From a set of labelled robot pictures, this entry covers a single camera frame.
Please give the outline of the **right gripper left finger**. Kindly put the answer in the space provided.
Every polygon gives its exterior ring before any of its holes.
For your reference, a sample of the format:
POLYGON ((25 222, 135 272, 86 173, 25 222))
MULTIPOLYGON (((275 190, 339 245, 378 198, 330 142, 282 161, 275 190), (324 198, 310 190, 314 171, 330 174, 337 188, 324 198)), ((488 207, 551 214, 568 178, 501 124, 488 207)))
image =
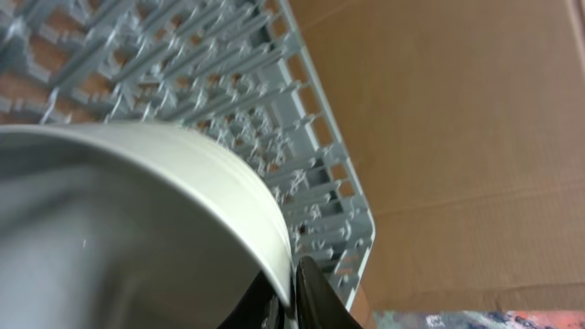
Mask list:
POLYGON ((262 271, 218 329, 279 329, 280 299, 262 271))

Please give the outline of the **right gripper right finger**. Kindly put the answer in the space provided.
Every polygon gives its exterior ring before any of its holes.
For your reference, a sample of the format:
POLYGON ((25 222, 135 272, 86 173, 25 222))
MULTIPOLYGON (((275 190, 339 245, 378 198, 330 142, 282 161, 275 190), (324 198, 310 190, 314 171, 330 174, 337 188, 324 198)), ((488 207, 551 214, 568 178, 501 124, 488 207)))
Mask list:
POLYGON ((297 322, 302 329, 362 329, 323 275, 316 261, 303 256, 295 273, 297 322))

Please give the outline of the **grey bowl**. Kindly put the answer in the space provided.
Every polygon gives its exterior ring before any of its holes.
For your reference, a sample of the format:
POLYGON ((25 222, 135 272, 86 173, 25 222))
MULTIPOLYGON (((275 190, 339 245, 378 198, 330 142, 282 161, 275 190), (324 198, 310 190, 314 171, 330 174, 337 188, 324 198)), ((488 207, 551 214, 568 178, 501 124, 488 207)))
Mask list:
POLYGON ((260 271, 289 310, 282 212, 258 174, 204 134, 2 127, 4 328, 217 328, 260 271))

